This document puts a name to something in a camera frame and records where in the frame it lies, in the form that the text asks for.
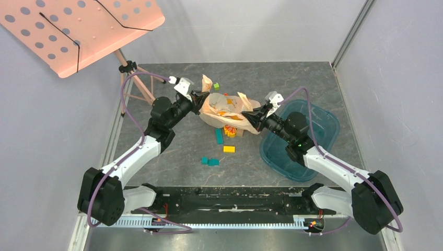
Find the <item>orange fake fruit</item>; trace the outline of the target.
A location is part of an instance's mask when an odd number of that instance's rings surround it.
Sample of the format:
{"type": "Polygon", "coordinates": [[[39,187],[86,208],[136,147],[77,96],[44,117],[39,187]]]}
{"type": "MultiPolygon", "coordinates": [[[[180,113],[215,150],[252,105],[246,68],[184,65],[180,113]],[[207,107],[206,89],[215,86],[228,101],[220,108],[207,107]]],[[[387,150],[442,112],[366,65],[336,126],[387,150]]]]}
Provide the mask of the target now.
{"type": "Polygon", "coordinates": [[[224,117],[226,119],[230,119],[230,120],[243,120],[244,117],[242,115],[239,115],[238,113],[234,113],[234,112],[226,112],[226,111],[218,111],[217,114],[221,117],[224,117]]]}

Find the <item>translucent orange plastic bag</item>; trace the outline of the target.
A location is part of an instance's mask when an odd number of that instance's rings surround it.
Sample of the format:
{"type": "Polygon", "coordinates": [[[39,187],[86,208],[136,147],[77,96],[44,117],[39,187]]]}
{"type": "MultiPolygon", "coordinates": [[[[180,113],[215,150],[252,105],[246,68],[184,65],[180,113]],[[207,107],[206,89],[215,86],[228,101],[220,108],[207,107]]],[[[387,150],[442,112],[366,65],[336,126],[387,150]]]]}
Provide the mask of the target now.
{"type": "Polygon", "coordinates": [[[210,93],[200,110],[200,118],[208,125],[215,128],[223,128],[225,125],[236,129],[246,130],[252,134],[259,134],[244,117],[243,120],[230,120],[217,114],[218,111],[234,112],[242,115],[243,111],[252,111],[261,104],[238,92],[236,96],[226,96],[221,93],[210,93]]]}

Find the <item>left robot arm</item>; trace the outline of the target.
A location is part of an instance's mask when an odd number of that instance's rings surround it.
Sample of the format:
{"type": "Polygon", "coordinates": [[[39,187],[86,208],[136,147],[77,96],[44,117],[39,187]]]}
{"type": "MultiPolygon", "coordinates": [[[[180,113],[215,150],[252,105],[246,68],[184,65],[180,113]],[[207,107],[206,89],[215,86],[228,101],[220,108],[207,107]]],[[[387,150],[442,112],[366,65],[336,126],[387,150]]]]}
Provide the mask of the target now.
{"type": "Polygon", "coordinates": [[[176,101],[167,97],[154,100],[151,118],[140,139],[122,156],[100,168],[84,173],[77,208],[87,215],[91,227],[97,223],[112,226],[126,213],[146,208],[158,213],[164,199],[149,186],[126,189],[128,181],[149,161],[160,155],[172,142],[176,126],[188,113],[199,114],[209,92],[191,91],[189,97],[176,94],[176,101]]]}

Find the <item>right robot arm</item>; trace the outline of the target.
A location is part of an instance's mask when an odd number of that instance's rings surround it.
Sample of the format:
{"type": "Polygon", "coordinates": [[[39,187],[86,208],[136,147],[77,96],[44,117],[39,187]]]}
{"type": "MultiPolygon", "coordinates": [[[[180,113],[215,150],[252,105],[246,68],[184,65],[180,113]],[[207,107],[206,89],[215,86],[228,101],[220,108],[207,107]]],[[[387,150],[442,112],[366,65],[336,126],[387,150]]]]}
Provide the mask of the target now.
{"type": "Polygon", "coordinates": [[[404,208],[386,173],[380,170],[371,173],[345,163],[308,133],[310,121],[305,115],[292,112],[283,119],[272,113],[272,108],[267,102],[242,115],[257,131],[267,129],[284,140],[285,151],[292,161],[322,174],[340,187],[336,190],[320,183],[310,186],[302,193],[301,205],[306,212],[331,210],[346,215],[372,235],[384,228],[402,232],[399,215],[404,208]]]}

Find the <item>teal block near bag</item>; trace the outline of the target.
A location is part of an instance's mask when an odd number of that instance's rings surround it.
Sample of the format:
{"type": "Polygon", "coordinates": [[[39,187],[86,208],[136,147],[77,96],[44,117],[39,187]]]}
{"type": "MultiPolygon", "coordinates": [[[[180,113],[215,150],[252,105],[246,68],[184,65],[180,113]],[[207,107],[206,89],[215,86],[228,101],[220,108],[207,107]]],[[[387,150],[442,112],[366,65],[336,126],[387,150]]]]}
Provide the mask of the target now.
{"type": "Polygon", "coordinates": [[[217,144],[224,144],[223,133],[220,128],[215,129],[217,144]]]}

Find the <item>brown wooden cube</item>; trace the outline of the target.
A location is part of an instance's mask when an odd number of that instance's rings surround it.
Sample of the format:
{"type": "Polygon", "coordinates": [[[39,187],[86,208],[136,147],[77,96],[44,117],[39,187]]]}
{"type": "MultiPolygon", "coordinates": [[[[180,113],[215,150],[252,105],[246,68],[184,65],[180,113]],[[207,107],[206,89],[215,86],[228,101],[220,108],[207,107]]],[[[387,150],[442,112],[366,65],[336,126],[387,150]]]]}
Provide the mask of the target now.
{"type": "Polygon", "coordinates": [[[237,131],[236,131],[236,136],[238,136],[238,137],[243,137],[243,134],[244,134],[244,130],[242,130],[242,129],[237,129],[237,131]]]}

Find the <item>yellow orange toy piece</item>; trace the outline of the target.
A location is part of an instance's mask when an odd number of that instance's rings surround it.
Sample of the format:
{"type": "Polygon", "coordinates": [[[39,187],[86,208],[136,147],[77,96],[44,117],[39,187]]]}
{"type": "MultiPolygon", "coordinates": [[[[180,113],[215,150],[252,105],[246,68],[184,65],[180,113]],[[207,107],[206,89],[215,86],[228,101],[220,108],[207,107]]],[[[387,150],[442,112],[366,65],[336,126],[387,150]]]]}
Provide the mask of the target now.
{"type": "Polygon", "coordinates": [[[235,127],[230,126],[230,125],[225,125],[224,126],[224,133],[229,138],[235,138],[237,136],[237,129],[235,127]]]}

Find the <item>yellow rectangular block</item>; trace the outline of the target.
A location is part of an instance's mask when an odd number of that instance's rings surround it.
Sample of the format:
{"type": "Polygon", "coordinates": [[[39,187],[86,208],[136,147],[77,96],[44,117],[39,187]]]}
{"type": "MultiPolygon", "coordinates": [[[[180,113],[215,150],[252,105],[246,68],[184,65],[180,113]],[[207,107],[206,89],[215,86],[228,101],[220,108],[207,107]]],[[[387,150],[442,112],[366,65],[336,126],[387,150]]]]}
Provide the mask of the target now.
{"type": "Polygon", "coordinates": [[[224,147],[223,147],[224,153],[234,153],[235,151],[236,151],[236,148],[234,146],[224,145],[224,147]]]}

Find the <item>teal cube block left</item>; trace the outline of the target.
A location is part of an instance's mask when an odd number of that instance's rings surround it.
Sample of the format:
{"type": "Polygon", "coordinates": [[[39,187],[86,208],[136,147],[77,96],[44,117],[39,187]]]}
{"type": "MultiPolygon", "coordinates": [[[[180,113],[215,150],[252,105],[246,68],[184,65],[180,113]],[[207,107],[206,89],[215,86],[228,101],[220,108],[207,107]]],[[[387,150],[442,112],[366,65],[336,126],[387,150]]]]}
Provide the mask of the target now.
{"type": "Polygon", "coordinates": [[[201,159],[201,163],[202,163],[203,165],[207,165],[207,164],[208,164],[208,158],[207,158],[207,157],[202,157],[202,159],[201,159]]]}

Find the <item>teal cube block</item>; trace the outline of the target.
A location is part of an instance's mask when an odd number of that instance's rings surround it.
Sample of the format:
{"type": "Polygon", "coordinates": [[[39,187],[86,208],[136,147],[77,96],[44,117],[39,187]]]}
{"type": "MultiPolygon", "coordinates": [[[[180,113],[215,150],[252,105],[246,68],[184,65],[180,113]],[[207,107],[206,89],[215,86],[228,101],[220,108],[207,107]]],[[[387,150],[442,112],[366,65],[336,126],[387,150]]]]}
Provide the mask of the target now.
{"type": "Polygon", "coordinates": [[[220,162],[218,159],[212,158],[208,160],[207,164],[208,166],[219,166],[220,162]]]}
{"type": "Polygon", "coordinates": [[[202,163],[203,165],[207,165],[207,164],[208,164],[208,158],[207,158],[207,157],[202,157],[202,159],[201,159],[201,163],[202,163]]]}

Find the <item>teal cube block right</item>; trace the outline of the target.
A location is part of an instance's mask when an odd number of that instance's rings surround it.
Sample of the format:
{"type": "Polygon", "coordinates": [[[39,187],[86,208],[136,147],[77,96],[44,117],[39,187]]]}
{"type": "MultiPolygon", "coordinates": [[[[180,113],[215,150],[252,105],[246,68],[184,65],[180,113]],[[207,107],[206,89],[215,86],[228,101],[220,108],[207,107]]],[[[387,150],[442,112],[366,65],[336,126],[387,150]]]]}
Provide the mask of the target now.
{"type": "Polygon", "coordinates": [[[208,160],[207,164],[208,166],[219,166],[220,162],[218,159],[212,158],[208,160]]]}

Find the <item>teal transparent plastic tray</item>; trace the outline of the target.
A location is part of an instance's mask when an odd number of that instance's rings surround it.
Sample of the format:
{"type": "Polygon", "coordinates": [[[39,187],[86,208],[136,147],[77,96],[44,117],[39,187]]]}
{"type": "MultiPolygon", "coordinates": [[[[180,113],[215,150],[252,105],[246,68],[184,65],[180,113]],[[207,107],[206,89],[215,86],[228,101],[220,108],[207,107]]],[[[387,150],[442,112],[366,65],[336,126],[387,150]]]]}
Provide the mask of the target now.
{"type": "MultiPolygon", "coordinates": [[[[307,125],[312,125],[308,129],[307,136],[316,138],[317,144],[324,152],[330,151],[340,132],[338,118],[332,112],[314,104],[309,109],[307,101],[302,99],[288,102],[279,116],[286,120],[292,112],[306,116],[307,125]]],[[[295,144],[290,144],[270,132],[262,140],[259,150],[262,160],[272,170],[292,181],[306,182],[316,177],[317,172],[305,166],[304,154],[315,148],[311,141],[297,141],[295,144]]]]}

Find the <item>pink music stand tripod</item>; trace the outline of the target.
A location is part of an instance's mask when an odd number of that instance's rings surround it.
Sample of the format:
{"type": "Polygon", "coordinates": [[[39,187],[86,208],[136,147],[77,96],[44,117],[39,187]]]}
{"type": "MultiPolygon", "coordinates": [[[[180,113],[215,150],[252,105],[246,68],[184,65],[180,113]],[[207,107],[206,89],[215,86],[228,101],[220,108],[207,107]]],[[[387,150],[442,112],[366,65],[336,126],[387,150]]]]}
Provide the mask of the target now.
{"type": "MultiPolygon", "coordinates": [[[[142,67],[137,66],[135,61],[127,60],[121,49],[114,51],[114,55],[117,57],[117,59],[119,60],[119,62],[121,64],[119,66],[119,71],[121,73],[121,82],[123,82],[125,80],[125,78],[128,77],[132,73],[135,73],[135,72],[148,73],[147,70],[143,69],[142,67]]],[[[162,84],[167,83],[166,80],[164,80],[160,77],[151,76],[150,77],[150,89],[149,89],[138,76],[131,77],[131,80],[134,82],[134,84],[136,85],[138,90],[141,92],[142,96],[141,97],[133,96],[129,93],[124,93],[124,96],[129,96],[132,98],[136,98],[136,99],[145,101],[149,105],[151,105],[153,103],[153,101],[155,100],[154,81],[157,80],[157,81],[161,82],[162,84]]]]}

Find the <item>pink perforated music stand desk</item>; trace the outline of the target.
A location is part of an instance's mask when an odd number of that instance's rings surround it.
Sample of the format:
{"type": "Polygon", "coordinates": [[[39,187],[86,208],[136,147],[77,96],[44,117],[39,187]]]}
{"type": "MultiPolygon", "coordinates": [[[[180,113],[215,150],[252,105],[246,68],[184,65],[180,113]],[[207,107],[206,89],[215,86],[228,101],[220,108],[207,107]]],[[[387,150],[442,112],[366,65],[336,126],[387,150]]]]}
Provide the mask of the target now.
{"type": "Polygon", "coordinates": [[[60,78],[164,22],[156,1],[1,1],[1,25],[60,78]]]}

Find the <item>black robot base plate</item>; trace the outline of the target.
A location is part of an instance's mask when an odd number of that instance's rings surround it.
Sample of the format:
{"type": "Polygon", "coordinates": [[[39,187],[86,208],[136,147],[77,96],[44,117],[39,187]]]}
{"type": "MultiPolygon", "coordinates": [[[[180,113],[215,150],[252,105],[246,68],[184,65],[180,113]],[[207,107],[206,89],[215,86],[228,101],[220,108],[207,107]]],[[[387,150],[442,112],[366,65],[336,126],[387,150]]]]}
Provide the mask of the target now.
{"type": "Polygon", "coordinates": [[[155,187],[148,208],[168,215],[206,212],[273,212],[279,215],[335,214],[319,209],[306,196],[306,187],[169,186],[155,187]]]}

